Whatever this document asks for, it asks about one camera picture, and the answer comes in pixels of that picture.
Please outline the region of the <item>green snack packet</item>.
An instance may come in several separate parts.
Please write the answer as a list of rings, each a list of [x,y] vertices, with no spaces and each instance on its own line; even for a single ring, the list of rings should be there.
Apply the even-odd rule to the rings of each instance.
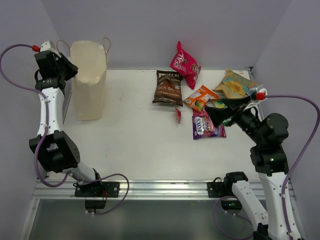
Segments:
[[[226,109],[227,108],[227,106],[223,103],[223,101],[221,99],[214,99],[212,102],[213,102],[213,105],[215,108],[218,108],[218,109]],[[222,125],[226,126],[231,120],[232,120],[231,117],[225,119],[222,122]]]

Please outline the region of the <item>yellow chips bag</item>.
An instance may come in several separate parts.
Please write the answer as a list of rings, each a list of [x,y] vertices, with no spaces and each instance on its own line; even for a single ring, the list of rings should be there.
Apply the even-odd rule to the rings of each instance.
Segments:
[[[242,99],[250,95],[250,89],[258,84],[242,75],[227,69],[222,81],[213,89],[213,92],[223,94],[228,99]]]

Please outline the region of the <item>brown paper bag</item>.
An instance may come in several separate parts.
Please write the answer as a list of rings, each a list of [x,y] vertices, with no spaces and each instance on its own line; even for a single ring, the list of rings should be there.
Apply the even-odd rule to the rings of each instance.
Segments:
[[[108,53],[112,43],[108,37],[102,43],[90,40],[74,41],[71,46],[60,39],[68,48],[68,60],[78,67],[78,73],[71,82],[75,115],[80,121],[102,118],[106,96],[106,73]]]

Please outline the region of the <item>purple Fox's candy bag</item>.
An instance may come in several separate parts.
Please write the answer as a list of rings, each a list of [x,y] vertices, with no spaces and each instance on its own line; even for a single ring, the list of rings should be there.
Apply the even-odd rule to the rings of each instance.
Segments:
[[[226,131],[223,125],[214,126],[208,113],[203,108],[202,111],[193,109],[192,115],[192,137],[193,140],[203,138],[226,138]]]

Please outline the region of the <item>orange snack packet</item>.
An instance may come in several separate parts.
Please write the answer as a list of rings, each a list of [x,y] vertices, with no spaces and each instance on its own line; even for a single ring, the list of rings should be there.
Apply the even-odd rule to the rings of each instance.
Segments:
[[[201,112],[210,100],[216,100],[219,96],[212,90],[202,85],[198,90],[183,100],[183,103],[187,104],[194,110]]]

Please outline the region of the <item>dark brown snack bag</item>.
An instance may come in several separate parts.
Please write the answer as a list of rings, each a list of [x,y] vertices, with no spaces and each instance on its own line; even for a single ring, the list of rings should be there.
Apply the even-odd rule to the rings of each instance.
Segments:
[[[157,84],[152,103],[183,106],[181,81],[183,76],[176,71],[157,70]]]

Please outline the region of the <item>red R snack packet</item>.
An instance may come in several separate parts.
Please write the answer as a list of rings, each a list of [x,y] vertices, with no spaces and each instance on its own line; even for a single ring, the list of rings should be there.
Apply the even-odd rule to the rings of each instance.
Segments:
[[[169,66],[184,77],[187,85],[192,90],[195,88],[201,66],[183,49],[180,41],[176,45],[176,54]]]

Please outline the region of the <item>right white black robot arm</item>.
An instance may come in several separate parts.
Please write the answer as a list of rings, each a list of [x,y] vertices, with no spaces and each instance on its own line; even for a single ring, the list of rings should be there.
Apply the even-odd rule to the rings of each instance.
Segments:
[[[286,179],[289,166],[282,147],[289,136],[289,123],[279,113],[260,120],[258,113],[251,112],[265,98],[264,93],[254,93],[245,98],[223,99],[225,108],[204,108],[215,126],[231,119],[228,125],[238,125],[255,143],[250,149],[250,158],[262,185],[266,207],[250,189],[243,172],[227,173],[222,189],[227,196],[240,201],[253,227],[255,240],[300,240],[302,236],[291,209]]]

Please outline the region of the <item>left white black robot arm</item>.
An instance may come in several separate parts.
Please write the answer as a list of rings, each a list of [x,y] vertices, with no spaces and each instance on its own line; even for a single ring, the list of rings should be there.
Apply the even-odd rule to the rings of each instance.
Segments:
[[[100,175],[94,168],[81,163],[77,145],[63,131],[65,86],[78,73],[78,68],[62,53],[52,50],[41,51],[34,57],[42,77],[35,85],[40,99],[40,125],[37,136],[29,140],[37,178],[48,187],[61,186],[60,183],[48,183],[42,177],[39,167],[43,167],[46,172],[74,178],[80,186],[86,186],[92,196],[99,196],[104,190]]]

